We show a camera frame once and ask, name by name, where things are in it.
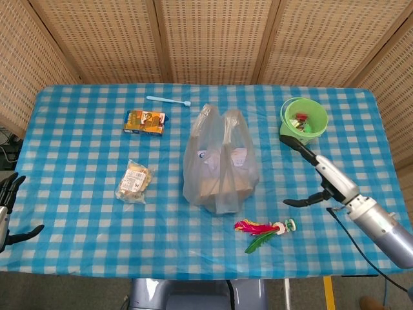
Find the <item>blue checkered tablecloth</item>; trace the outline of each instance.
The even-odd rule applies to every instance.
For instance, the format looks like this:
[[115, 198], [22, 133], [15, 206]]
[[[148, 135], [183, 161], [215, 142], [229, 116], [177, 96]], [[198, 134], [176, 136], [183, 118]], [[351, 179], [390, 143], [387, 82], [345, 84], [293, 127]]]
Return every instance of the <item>blue checkered tablecloth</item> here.
[[[190, 100], [190, 108], [145, 96]], [[12, 234], [43, 223], [41, 234], [9, 246], [0, 269], [28, 273], [129, 278], [295, 278], [372, 274], [325, 210], [282, 203], [320, 191], [320, 177], [277, 138], [279, 110], [291, 97], [320, 102], [327, 131], [310, 144], [330, 158], [405, 227], [410, 223], [373, 95], [356, 88], [197, 85], [76, 85], [47, 87], [37, 103], [16, 171], [27, 179], [10, 220]], [[260, 182], [238, 214], [215, 216], [182, 195], [183, 154], [191, 123], [205, 103], [243, 113], [256, 148]], [[128, 109], [165, 112], [162, 137], [125, 134]], [[155, 170], [146, 205], [123, 203], [114, 191], [128, 159]], [[384, 272], [399, 269], [348, 219], [339, 217]], [[252, 237], [233, 225], [295, 219], [297, 231], [276, 236], [247, 255]]]

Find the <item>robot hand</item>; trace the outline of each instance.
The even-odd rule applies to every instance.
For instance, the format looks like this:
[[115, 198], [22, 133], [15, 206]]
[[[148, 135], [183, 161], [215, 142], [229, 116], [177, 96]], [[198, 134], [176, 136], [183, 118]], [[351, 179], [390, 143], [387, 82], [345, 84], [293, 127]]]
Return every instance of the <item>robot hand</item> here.
[[24, 182], [25, 176], [17, 178], [18, 173], [13, 173], [7, 179], [0, 182], [0, 253], [4, 251], [6, 245], [12, 245], [18, 242], [29, 240], [37, 236], [45, 227], [39, 225], [33, 231], [26, 234], [9, 235], [8, 222], [13, 212], [15, 196], [19, 186]]
[[350, 219], [400, 268], [413, 268], [413, 236], [374, 199], [360, 195], [359, 187], [331, 161], [315, 155], [298, 139], [281, 135], [280, 141], [298, 151], [321, 176], [322, 192], [307, 199], [286, 199], [293, 207], [305, 207], [331, 197], [343, 205]]

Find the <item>green feather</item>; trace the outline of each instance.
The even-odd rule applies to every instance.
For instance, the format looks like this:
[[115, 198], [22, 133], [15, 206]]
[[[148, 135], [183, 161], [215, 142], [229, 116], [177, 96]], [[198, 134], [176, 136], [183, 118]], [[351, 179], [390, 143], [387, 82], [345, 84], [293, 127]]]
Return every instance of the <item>green feather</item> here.
[[267, 232], [265, 234], [262, 234], [262, 235], [258, 236], [257, 238], [252, 240], [252, 242], [250, 243], [250, 246], [247, 247], [245, 252], [247, 254], [253, 253], [256, 249], [261, 247], [263, 243], [269, 241], [269, 239], [271, 239], [273, 237], [273, 235], [275, 235], [275, 234], [276, 233], [274, 231], [270, 231], [270, 232]]

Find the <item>feather toy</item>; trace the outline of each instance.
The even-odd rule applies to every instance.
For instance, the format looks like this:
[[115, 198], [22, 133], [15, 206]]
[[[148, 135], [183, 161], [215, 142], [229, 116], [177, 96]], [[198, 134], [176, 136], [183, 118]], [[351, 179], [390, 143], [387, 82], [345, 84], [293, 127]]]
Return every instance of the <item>feather toy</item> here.
[[243, 231], [251, 233], [252, 236], [257, 236], [259, 234], [265, 234], [270, 231], [277, 232], [279, 231], [279, 227], [276, 224], [259, 224], [248, 221], [247, 219], [237, 222], [234, 225], [234, 229], [236, 231]]
[[250, 243], [250, 246], [247, 247], [247, 249], [245, 250], [245, 253], [251, 254], [257, 248], [261, 247], [263, 243], [269, 241], [269, 239], [271, 239], [273, 236], [275, 236], [275, 232], [273, 231], [266, 232], [265, 234], [258, 236], [257, 238], [252, 240], [252, 242]]

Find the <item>black cable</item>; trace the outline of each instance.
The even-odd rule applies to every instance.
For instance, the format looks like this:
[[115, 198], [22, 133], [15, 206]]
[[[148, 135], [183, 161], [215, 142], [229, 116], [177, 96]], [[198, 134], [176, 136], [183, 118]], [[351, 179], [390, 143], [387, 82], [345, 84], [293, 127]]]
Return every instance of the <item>black cable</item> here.
[[5, 148], [2, 147], [1, 145], [0, 145], [0, 150], [3, 151], [3, 154], [5, 155], [6, 161], [7, 161], [8, 163], [15, 163], [15, 162], [17, 161], [17, 160], [9, 160], [9, 159], [8, 159], [8, 156], [7, 156], [7, 153], [6, 153], [6, 151], [5, 151]]
[[123, 304], [121, 306], [121, 310], [128, 310], [129, 307], [129, 296], [123, 301]]
[[6, 141], [2, 142], [2, 144], [0, 144], [0, 145], [7, 144], [7, 143], [8, 143], [8, 140], [10, 140], [10, 137], [12, 136], [12, 134], [9, 134], [9, 135], [7, 136], [3, 131], [0, 130], [0, 132], [1, 132], [2, 134], [4, 134], [5, 137], [7, 138]]
[[227, 285], [230, 290], [230, 302], [231, 302], [231, 310], [235, 310], [235, 296], [234, 296], [234, 288], [232, 287], [232, 283], [230, 280], [227, 280]]
[[387, 279], [385, 278], [385, 296], [383, 297], [383, 307], [386, 306], [387, 301]]
[[385, 277], [386, 280], [388, 280], [391, 284], [397, 286], [399, 289], [401, 289], [402, 291], [407, 293], [407, 290], [395, 283], [395, 281], [393, 281], [392, 279], [390, 279], [387, 275], [385, 275], [380, 269], [378, 269], [368, 258], [367, 256], [363, 253], [363, 251], [359, 248], [358, 244], [356, 243], [356, 241], [353, 239], [353, 237], [351, 237], [351, 234], [348, 232], [348, 230], [346, 229], [346, 227], [344, 227], [343, 223], [341, 223], [340, 219], [336, 216], [336, 214], [334, 213], [334, 211], [332, 210], [332, 208], [327, 208], [328, 213], [331, 214], [331, 216], [338, 222], [338, 224], [341, 226], [341, 228], [346, 232], [347, 236], [350, 238], [351, 242], [354, 244], [354, 246], [356, 247], [356, 249], [359, 251], [359, 253], [362, 255], [362, 257], [366, 260], [366, 262], [368, 262], [368, 264], [370, 266], [372, 266], [374, 268], [374, 270], [376, 270], [379, 274], [381, 274], [382, 276]]

